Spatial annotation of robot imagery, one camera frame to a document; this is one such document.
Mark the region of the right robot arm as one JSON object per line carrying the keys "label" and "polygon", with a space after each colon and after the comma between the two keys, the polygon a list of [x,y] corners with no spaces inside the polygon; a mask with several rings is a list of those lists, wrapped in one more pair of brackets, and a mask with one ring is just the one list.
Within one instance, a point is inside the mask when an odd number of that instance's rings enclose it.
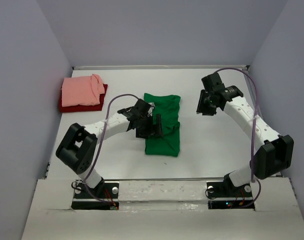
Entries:
{"label": "right robot arm", "polygon": [[212,184],[207,190],[210,198],[234,196],[250,182],[264,180],[291,166],[294,140],[290,135],[281,135],[268,126],[258,109],[248,104],[243,92],[235,85],[225,86],[217,72],[201,81],[204,89],[196,112],[214,116],[221,109],[251,140],[250,162],[226,174],[222,182]]}

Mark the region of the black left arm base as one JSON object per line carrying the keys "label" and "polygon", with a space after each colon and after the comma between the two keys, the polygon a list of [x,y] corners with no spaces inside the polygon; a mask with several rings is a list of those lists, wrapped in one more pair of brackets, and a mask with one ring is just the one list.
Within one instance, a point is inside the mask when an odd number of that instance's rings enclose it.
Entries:
{"label": "black left arm base", "polygon": [[118,181],[106,181],[99,192],[87,190],[79,180],[73,181],[71,188],[73,189],[71,202],[73,210],[117,211],[119,209],[120,183]]}

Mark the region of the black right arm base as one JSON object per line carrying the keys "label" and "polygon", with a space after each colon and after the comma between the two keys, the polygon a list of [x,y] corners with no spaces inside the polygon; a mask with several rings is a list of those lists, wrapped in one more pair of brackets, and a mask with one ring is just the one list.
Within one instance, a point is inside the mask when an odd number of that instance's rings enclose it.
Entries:
{"label": "black right arm base", "polygon": [[204,191],[208,199],[209,210],[254,209],[253,194],[250,184],[244,184],[232,190],[224,190],[223,182],[210,181]]}

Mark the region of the green t shirt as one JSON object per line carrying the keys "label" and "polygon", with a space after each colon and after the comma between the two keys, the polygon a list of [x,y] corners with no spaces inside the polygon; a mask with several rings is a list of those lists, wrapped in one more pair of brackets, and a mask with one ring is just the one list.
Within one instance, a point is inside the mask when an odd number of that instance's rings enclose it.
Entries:
{"label": "green t shirt", "polygon": [[178,157],[180,153],[179,110],[181,97],[178,95],[155,96],[145,93],[143,99],[154,103],[153,122],[161,116],[162,137],[149,137],[145,140],[145,154],[150,156]]}

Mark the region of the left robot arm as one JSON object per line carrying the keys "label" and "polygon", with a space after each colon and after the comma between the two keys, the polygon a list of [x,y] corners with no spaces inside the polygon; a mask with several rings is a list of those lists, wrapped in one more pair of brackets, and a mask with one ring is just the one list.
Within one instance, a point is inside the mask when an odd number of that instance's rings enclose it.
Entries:
{"label": "left robot arm", "polygon": [[134,106],[122,108],[104,120],[88,125],[72,124],[57,150],[56,157],[82,181],[89,196],[97,198],[104,190],[105,180],[95,170],[103,141],[120,133],[135,130],[135,137],[163,137],[162,115],[155,106],[138,99]]}

